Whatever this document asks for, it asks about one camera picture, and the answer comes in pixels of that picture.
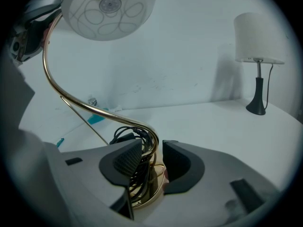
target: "blue object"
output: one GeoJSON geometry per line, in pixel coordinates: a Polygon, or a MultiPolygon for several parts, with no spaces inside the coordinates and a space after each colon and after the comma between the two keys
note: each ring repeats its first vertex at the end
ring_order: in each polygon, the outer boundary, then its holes
{"type": "Polygon", "coordinates": [[[95,123],[98,123],[98,122],[100,122],[104,119],[105,119],[104,117],[93,114],[87,121],[89,122],[89,124],[95,124],[95,123]]]}
{"type": "Polygon", "coordinates": [[[61,138],[61,140],[59,140],[58,143],[57,143],[57,147],[59,147],[62,144],[63,141],[64,141],[64,138],[61,138]]]}

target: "white table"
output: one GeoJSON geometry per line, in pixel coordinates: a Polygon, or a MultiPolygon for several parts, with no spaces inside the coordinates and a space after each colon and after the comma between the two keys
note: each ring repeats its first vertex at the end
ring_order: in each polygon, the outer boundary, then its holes
{"type": "MultiPolygon", "coordinates": [[[[268,104],[264,116],[248,112],[250,99],[120,111],[153,126],[162,140],[214,149],[234,155],[269,179],[280,190],[287,185],[302,148],[303,126],[268,104]]],[[[108,141],[121,124],[103,120],[93,127],[108,141]]],[[[61,152],[104,146],[85,124],[64,136],[61,152]]]]}

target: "white wall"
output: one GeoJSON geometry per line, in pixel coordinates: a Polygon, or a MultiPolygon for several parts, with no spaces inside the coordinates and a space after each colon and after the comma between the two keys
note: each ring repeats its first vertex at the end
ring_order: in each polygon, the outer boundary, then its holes
{"type": "MultiPolygon", "coordinates": [[[[234,61],[233,20],[244,12],[268,15],[279,31],[286,63],[272,71],[269,101],[296,116],[302,98],[301,59],[294,35],[270,0],[157,0],[138,31],[111,42],[82,38],[62,21],[49,47],[51,71],[71,94],[82,100],[92,94],[110,108],[253,96],[256,65],[234,61]]],[[[262,69],[266,98],[270,66],[262,69]]],[[[21,70],[36,91],[21,127],[53,141],[82,123],[47,83],[42,55],[24,63],[21,70]]]]}

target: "tangled cable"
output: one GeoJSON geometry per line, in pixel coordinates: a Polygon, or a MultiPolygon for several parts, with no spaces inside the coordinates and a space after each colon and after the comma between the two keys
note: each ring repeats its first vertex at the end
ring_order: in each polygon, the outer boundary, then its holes
{"type": "Polygon", "coordinates": [[[114,133],[113,140],[109,143],[110,145],[116,144],[122,141],[131,140],[131,139],[141,139],[142,140],[142,158],[135,170],[135,173],[130,179],[129,192],[132,193],[135,190],[135,194],[131,194],[131,202],[138,202],[149,192],[150,184],[155,180],[155,177],[152,176],[152,170],[156,164],[157,156],[154,153],[151,156],[144,156],[144,154],[150,151],[153,147],[153,141],[150,134],[143,129],[138,127],[122,126],[118,128],[114,133]],[[127,135],[122,135],[127,130],[132,130],[133,133],[127,135]]]}

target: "black rubber pad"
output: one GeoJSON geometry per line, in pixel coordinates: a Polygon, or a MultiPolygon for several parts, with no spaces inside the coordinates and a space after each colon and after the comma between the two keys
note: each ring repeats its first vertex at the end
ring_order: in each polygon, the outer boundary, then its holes
{"type": "Polygon", "coordinates": [[[164,194],[188,191],[200,181],[205,171],[200,157],[176,146],[172,140],[163,141],[163,162],[169,178],[164,194]]]}
{"type": "Polygon", "coordinates": [[[112,184],[128,188],[141,156],[142,140],[132,140],[132,143],[104,156],[99,163],[100,172],[112,184]]]}

